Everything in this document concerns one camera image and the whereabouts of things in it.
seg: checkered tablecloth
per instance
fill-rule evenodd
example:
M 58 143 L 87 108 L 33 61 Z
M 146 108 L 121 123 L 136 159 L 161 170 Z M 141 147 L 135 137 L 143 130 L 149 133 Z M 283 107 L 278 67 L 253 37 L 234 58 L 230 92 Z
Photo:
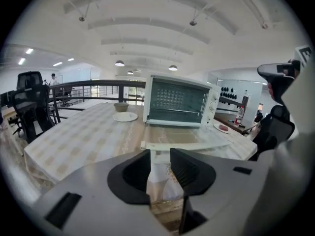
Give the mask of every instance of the checkered tablecloth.
M 214 127 L 174 128 L 146 125 L 143 107 L 129 105 L 128 111 L 138 114 L 131 122 L 117 122 L 114 104 L 100 103 L 54 126 L 25 147 L 30 172 L 45 176 L 57 183 L 73 171 L 90 163 L 130 152 L 140 152 L 141 141 L 150 143 L 206 142 L 209 135 L 227 138 L 233 144 L 199 153 L 225 158 L 246 160 L 256 152 L 257 146 L 249 139 L 231 130 L 224 134 Z M 170 164 L 151 164 L 147 184 L 151 202 L 176 200 L 183 190 L 170 169 Z

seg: ceiling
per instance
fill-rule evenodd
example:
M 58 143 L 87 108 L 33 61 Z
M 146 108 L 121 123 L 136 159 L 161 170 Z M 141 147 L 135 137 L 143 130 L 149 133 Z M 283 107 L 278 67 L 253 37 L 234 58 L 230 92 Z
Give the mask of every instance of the ceiling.
M 33 51 L 27 54 L 26 51 L 32 48 Z M 19 65 L 21 58 L 25 58 L 22 65 Z M 0 69 L 5 68 L 24 68 L 24 69 L 55 69 L 60 70 L 69 65 L 75 65 L 80 63 L 78 60 L 68 61 L 72 57 L 65 57 L 60 54 L 47 52 L 45 50 L 36 49 L 30 46 L 7 44 L 2 49 L 0 59 Z
M 119 59 L 126 72 L 252 67 L 287 60 L 304 43 L 292 34 L 301 30 L 281 0 L 37 0 L 29 15 L 12 43 L 115 74 Z

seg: floor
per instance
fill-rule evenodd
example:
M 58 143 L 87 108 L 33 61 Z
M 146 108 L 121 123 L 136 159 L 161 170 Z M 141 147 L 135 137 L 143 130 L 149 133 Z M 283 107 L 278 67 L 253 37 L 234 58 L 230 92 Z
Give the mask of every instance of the floor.
M 27 172 L 24 157 L 12 144 L 7 129 L 0 132 L 0 166 L 3 176 L 14 197 L 27 206 L 34 202 L 54 185 L 46 180 L 35 178 Z

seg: railing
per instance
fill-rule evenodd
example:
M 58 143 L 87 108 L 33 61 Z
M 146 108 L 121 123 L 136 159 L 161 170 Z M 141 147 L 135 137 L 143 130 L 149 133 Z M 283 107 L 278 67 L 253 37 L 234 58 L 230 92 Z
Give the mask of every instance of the railing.
M 49 100 L 53 103 L 54 111 L 52 115 L 56 122 L 55 114 L 57 121 L 60 123 L 60 117 L 58 109 L 68 109 L 68 110 L 77 110 L 81 111 L 84 109 L 80 108 L 69 108 L 58 106 L 57 101 L 60 102 L 69 102 L 71 104 L 84 102 L 85 100 L 90 99 L 100 99 L 100 100 L 118 100 L 118 102 L 126 101 L 140 101 L 144 102 L 144 97 L 136 97 L 135 99 L 124 98 L 124 87 L 134 87 L 134 88 L 145 88 L 146 83 L 142 81 L 122 81 L 122 80 L 97 80 L 97 81 L 77 81 L 62 83 L 54 86 L 50 86 L 51 97 Z M 71 96 L 65 96 L 68 88 L 71 88 Z M 107 95 L 118 94 L 118 97 L 108 97 Z

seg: person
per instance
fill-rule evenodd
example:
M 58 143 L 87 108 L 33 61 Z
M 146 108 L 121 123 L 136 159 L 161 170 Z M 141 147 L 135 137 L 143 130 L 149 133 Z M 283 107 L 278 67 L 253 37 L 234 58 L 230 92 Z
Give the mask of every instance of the person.
M 263 115 L 262 115 L 262 112 L 259 112 L 257 115 L 256 115 L 256 118 L 254 120 L 254 122 L 260 122 L 261 119 L 263 119 Z
M 58 82 L 57 82 L 56 75 L 53 73 L 51 75 L 51 81 L 50 81 L 49 85 L 53 86 L 53 85 L 57 85 L 57 84 L 58 84 Z

